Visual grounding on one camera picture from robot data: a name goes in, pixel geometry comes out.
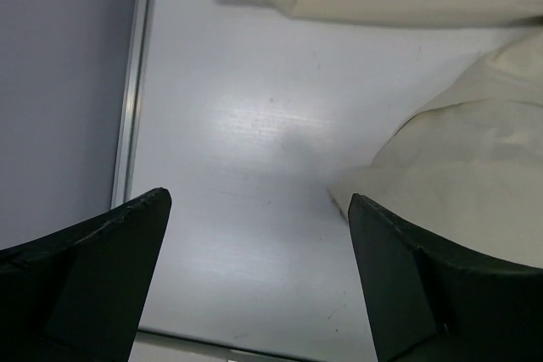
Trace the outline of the beige jacket black lining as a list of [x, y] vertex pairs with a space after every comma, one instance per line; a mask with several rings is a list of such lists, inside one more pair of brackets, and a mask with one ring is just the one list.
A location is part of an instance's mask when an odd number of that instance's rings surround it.
[[[542, 0], [250, 1], [299, 19], [369, 24], [499, 24], [542, 14]], [[465, 247], [541, 266], [542, 35], [481, 57], [329, 192], [342, 210], [359, 193]]]

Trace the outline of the left table edge rail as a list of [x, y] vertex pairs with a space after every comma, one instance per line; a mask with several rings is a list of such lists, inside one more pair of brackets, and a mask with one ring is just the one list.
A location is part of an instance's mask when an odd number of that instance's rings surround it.
[[110, 207], [130, 199], [154, 0], [135, 0]]

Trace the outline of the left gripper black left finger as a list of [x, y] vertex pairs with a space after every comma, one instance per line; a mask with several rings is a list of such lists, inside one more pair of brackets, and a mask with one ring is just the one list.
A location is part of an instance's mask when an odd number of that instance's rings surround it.
[[164, 240], [155, 188], [1, 252], [3, 361], [127, 361]]

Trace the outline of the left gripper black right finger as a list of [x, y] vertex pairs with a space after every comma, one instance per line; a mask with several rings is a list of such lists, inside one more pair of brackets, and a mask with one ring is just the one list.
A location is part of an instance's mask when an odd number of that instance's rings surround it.
[[379, 360], [541, 360], [540, 269], [465, 248], [362, 195], [348, 221]]

